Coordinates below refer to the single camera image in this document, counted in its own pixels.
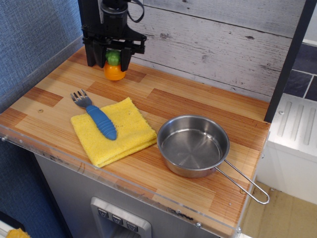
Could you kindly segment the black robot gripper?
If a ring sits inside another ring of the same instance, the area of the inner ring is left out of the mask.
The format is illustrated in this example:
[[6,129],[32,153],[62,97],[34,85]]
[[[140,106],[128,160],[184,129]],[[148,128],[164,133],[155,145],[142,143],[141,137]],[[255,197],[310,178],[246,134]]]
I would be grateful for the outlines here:
[[130,16],[127,7],[101,7],[101,18],[82,25],[88,66],[103,68],[106,50],[121,50],[121,71],[129,67],[131,56],[145,52],[147,37],[132,30],[127,20]]

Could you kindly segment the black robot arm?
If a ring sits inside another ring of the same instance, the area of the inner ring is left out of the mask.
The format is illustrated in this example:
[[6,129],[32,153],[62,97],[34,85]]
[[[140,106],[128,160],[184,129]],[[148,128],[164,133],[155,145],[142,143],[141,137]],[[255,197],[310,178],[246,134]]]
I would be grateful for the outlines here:
[[120,51],[121,70],[125,72],[135,53],[145,52],[147,37],[132,30],[128,0],[79,0],[83,43],[88,66],[104,67],[109,49]]

